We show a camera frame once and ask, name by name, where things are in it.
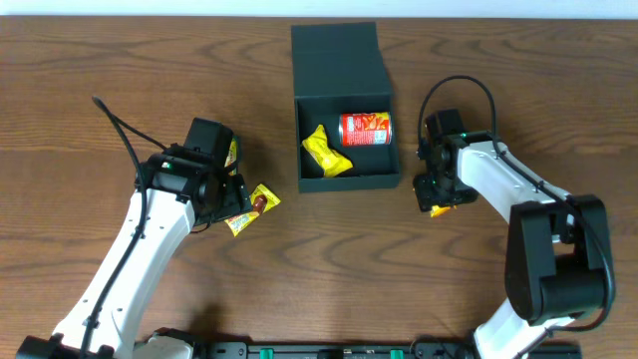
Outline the small yellow snack packet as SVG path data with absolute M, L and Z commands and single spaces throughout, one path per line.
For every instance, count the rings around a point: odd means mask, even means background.
M 445 214 L 446 212 L 449 212 L 450 210 L 456 209 L 456 208 L 457 207 L 455 205 L 452 205 L 452 206 L 433 205 L 432 208 L 430 209 L 430 217 L 431 218 L 439 217 Z

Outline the red snack can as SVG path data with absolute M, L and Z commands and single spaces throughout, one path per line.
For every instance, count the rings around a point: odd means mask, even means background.
M 339 118 L 340 142 L 345 147 L 388 145 L 392 135 L 389 112 L 342 114 Z

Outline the yellow peanut snack packet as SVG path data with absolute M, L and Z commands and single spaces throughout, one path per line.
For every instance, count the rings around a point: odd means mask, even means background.
M 319 125 L 308 138 L 303 140 L 302 146 L 321 168 L 324 178 L 335 178 L 353 167 L 350 160 L 330 148 L 323 125 Z

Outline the black box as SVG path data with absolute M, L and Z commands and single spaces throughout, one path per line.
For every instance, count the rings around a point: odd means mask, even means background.
M 291 27 L 298 189 L 301 192 L 392 188 L 402 177 L 398 141 L 345 147 L 342 114 L 393 112 L 393 88 L 373 22 Z M 329 146 L 353 167 L 335 178 L 303 148 L 302 141 L 323 126 Z

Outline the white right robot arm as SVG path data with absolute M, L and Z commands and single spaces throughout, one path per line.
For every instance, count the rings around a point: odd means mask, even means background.
M 610 312 L 615 279 L 606 209 L 536 175 L 488 132 L 418 137 L 423 211 L 487 202 L 508 225 L 506 299 L 473 334 L 475 358 L 525 358 L 557 331 L 586 332 Z

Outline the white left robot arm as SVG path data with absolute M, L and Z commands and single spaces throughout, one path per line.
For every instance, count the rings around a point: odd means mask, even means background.
M 142 163 L 125 221 L 97 273 L 50 338 L 28 336 L 19 358 L 197 358 L 202 344 L 181 334 L 136 340 L 144 313 L 181 242 L 251 208 L 226 154 L 166 150 Z

